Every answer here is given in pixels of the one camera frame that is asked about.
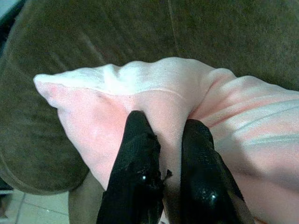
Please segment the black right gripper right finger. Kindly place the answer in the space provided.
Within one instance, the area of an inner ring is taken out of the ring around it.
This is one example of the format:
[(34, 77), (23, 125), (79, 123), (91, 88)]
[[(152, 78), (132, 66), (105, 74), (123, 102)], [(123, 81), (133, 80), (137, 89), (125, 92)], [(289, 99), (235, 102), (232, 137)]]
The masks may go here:
[(184, 224), (252, 224), (243, 195), (201, 121), (186, 121), (181, 156)]

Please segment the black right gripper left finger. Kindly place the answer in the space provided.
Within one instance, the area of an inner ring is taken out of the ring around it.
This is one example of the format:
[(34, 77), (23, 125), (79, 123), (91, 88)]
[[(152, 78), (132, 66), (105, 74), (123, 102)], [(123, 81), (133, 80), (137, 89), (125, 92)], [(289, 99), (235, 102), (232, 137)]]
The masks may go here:
[(132, 111), (102, 196), (98, 224), (159, 222), (164, 209), (159, 154), (160, 144), (145, 113)]

